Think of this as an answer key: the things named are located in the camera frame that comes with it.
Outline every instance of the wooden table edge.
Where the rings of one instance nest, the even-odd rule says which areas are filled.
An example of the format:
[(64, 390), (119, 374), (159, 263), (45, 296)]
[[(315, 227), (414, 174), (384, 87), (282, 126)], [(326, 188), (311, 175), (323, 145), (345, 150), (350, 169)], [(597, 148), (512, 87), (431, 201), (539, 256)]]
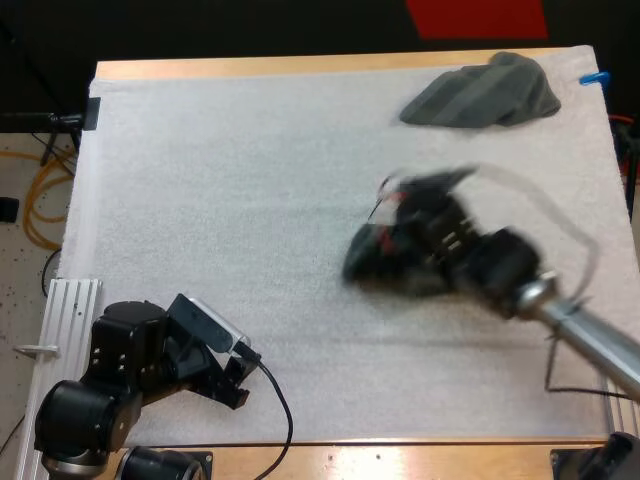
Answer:
[(299, 57), (191, 58), (98, 62), (96, 79), (150, 80), (392, 70), (486, 63), (500, 51), (536, 57), (562, 48), (372, 53)]

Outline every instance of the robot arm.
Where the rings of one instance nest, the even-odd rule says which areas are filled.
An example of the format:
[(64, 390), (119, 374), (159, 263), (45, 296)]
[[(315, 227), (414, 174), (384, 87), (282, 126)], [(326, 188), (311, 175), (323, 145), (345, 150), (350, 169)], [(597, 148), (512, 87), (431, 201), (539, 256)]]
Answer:
[[(244, 405), (249, 392), (240, 384), (260, 361), (248, 344), (222, 317), (183, 295), (168, 312), (148, 302), (108, 306), (92, 327), (87, 371), (80, 381), (55, 385), (36, 417), (35, 447), (51, 478), (100, 475), (142, 407), (179, 390), (232, 409)], [(210, 349), (233, 353), (225, 368)]]
[(400, 198), (395, 222), (361, 228), (347, 253), (345, 279), (399, 280), (419, 284), (426, 295), (459, 291), (504, 318), (539, 320), (640, 401), (640, 345), (563, 298), (523, 237), (510, 229), (476, 229), (451, 192), (472, 173), (460, 169), (400, 183), (393, 195)]

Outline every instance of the black background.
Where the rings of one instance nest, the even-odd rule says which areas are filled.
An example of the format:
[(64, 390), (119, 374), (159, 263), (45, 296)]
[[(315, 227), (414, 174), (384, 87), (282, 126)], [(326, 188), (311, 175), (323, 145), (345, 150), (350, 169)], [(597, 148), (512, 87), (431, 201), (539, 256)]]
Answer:
[(19, 51), (28, 52), (64, 107), (79, 112), (98, 60), (590, 44), (600, 68), (613, 74), (610, 111), (640, 111), (638, 0), (545, 0), (549, 41), (421, 40), (404, 0), (0, 2), (0, 19), (21, 43), (16, 49), (0, 38), (0, 131), (25, 129), (2, 114), (60, 110)]

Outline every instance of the floor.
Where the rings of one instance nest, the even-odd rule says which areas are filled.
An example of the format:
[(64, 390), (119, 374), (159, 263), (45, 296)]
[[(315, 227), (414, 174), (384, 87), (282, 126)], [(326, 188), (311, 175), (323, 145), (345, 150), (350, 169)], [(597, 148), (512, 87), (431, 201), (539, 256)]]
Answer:
[[(57, 145), (69, 148), (69, 138), (61, 136)], [(0, 134), (0, 152), (18, 151), (42, 155), (44, 146), (29, 134)], [(13, 351), (15, 345), (35, 344), (46, 299), (41, 289), (41, 272), (50, 251), (34, 246), (22, 230), (22, 200), (38, 171), (32, 160), (0, 157), (0, 196), (19, 198), (21, 209), (14, 225), (0, 224), (0, 442), (4, 442), (24, 414), (31, 383), (32, 360)], [(38, 202), (45, 215), (60, 215), (68, 208), (71, 184), (53, 187)], [(640, 195), (636, 196), (640, 212)], [(636, 252), (640, 256), (640, 214), (633, 222)], [(46, 225), (42, 233), (62, 241), (63, 224)], [(48, 277), (55, 276), (52, 262)], [(19, 430), (0, 458), (0, 478), (11, 478), (19, 444)]]

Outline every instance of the metal bracket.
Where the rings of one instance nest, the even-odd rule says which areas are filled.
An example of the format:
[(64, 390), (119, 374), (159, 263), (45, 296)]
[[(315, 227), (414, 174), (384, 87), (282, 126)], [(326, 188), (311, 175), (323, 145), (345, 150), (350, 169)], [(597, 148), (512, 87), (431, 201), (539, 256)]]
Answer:
[(37, 360), (38, 355), (60, 358), (57, 345), (18, 345), (13, 347), (13, 351), (33, 360)]
[(24, 417), (16, 480), (48, 478), (47, 471), (40, 464), (41, 454), (33, 448), (36, 414), (53, 385), (82, 375), (101, 285), (99, 280), (51, 280), (38, 345), (16, 347), (16, 351), (36, 361)]

